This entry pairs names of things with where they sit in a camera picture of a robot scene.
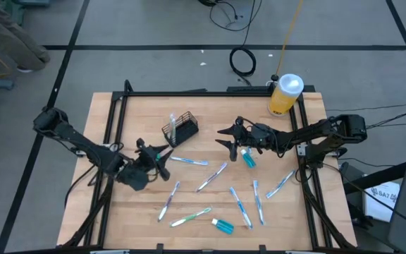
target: gray floor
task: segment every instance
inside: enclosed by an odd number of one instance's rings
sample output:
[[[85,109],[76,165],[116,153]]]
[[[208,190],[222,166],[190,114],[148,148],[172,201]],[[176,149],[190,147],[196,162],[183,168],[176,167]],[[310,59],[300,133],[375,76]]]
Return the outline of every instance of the gray floor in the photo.
[[[247,22],[250,1],[231,1]],[[395,0],[406,27],[406,1]],[[55,0],[49,8],[26,12],[25,29],[45,45],[68,44],[82,0]],[[297,1],[264,0],[250,29],[248,44],[282,44]],[[226,22],[220,10],[214,19]],[[239,44],[244,32],[228,32],[209,20],[209,9],[190,0],[91,0],[77,45]],[[304,1],[291,44],[404,45],[383,0]],[[12,91],[0,90],[0,233],[25,167],[35,133],[32,120],[47,103],[64,51],[50,51],[47,68],[15,74]],[[74,51],[56,106],[83,130],[93,92],[120,90],[129,79],[136,91],[224,91],[243,85],[228,64],[229,50]],[[250,78],[263,85],[275,71],[280,51],[256,50],[257,71]],[[247,69],[250,60],[235,56]],[[351,109],[406,103],[406,51],[287,51],[281,73],[296,73],[324,96],[327,109]],[[406,108],[362,111],[376,123]],[[329,115],[339,112],[329,111]],[[406,118],[396,121],[405,123]],[[372,164],[406,160],[406,126],[375,128],[348,157]],[[377,168],[352,162],[368,173]],[[63,198],[75,158],[44,140],[6,251],[53,248],[63,216]],[[359,234],[361,246],[382,249]]]

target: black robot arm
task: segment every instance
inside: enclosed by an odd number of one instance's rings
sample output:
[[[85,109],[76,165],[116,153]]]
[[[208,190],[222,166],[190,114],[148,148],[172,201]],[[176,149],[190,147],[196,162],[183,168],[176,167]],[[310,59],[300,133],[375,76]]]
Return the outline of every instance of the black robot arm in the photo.
[[[154,180],[150,180],[148,174],[152,169],[156,170],[155,175],[159,174],[165,181],[170,177],[165,165],[172,150],[160,155],[168,145],[147,147],[144,140],[139,138],[136,142],[139,157],[132,159],[87,139],[68,123],[66,113],[56,108],[43,108],[42,113],[34,120],[34,130],[46,138],[73,144],[85,152],[89,161],[105,174],[136,191],[142,190],[147,183]]]
[[[244,127],[244,121],[252,125],[250,131]],[[340,149],[344,144],[360,143],[367,138],[364,119],[355,114],[330,117],[292,132],[277,131],[265,124],[252,123],[238,116],[230,128],[220,130],[218,133],[234,137],[234,143],[226,140],[216,140],[230,150],[230,159],[233,162],[238,155],[237,149],[239,146],[257,148],[260,154],[263,149],[272,150],[279,157],[282,157],[294,145],[315,138],[326,137],[319,144],[311,144],[305,148],[307,164],[318,168],[321,167],[328,153]]]

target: wooden tabletop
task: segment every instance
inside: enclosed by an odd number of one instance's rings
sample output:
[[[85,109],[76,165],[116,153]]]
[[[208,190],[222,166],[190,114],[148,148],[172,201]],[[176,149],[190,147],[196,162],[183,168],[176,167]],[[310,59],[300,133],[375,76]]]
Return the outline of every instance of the wooden tabletop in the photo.
[[[111,93],[95,93],[90,106],[84,135],[95,143],[102,143],[109,111]],[[239,153],[236,162],[230,162],[229,151],[214,139],[232,140],[217,130],[230,127],[237,116],[253,122],[265,123],[280,131],[291,131],[289,116],[275,117],[266,109],[268,97],[129,97],[123,127],[121,151],[136,158],[135,141],[142,138],[147,145],[164,145],[166,141],[161,127],[168,122],[168,115],[179,116],[190,111],[198,120],[199,133],[179,145],[174,156],[197,160],[208,160],[209,166],[198,166],[168,160],[166,167],[170,180],[158,179],[144,190],[135,192],[131,187],[116,183],[113,189],[111,209],[106,230],[105,248],[153,249],[163,243],[165,249],[218,249],[258,250],[265,244],[267,250],[310,250],[311,241],[305,213],[301,185],[292,177],[284,187],[270,199],[265,194],[291,170],[297,168],[295,148],[286,152],[282,159],[264,151],[252,155],[257,166],[249,169]],[[326,118],[320,93],[305,93],[304,101],[309,123]],[[297,121],[301,127],[296,105]],[[111,137],[115,136],[116,119]],[[200,193],[195,189],[223,162],[227,168]],[[336,166],[334,158],[325,163]],[[76,164],[73,180],[90,167],[87,158]],[[356,245],[349,211],[340,174],[324,167],[319,170],[328,216],[344,237]],[[90,178],[81,181],[70,194],[63,216],[58,243],[66,242],[81,225],[90,210],[93,188],[87,187]],[[266,225],[259,223],[254,201],[252,181],[258,180],[259,194],[263,202]],[[161,222],[157,217],[176,181],[180,181],[173,200]],[[253,229],[245,227],[239,207],[229,188],[234,187],[253,223]],[[169,222],[211,207],[212,211],[196,220],[171,228]],[[319,245],[323,246],[320,220],[314,213]],[[232,235],[219,231],[211,224],[213,218],[223,219],[235,226]],[[95,232],[100,218],[96,220]]]

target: gray fabric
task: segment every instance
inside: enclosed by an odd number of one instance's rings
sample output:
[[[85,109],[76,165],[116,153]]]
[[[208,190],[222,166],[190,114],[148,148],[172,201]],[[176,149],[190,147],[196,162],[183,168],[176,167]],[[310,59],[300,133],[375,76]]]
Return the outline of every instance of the gray fabric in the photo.
[[[47,50],[15,24],[9,14],[0,8],[0,52],[11,57],[19,66],[40,70],[49,61]]]

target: white bottle cap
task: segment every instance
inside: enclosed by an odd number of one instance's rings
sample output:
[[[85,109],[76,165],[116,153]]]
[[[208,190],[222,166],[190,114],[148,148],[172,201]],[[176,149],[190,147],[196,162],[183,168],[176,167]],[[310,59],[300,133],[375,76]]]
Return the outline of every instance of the white bottle cap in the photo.
[[[289,97],[298,97],[304,87],[301,77],[290,73],[282,75],[280,80],[278,80],[278,85],[281,92]]]

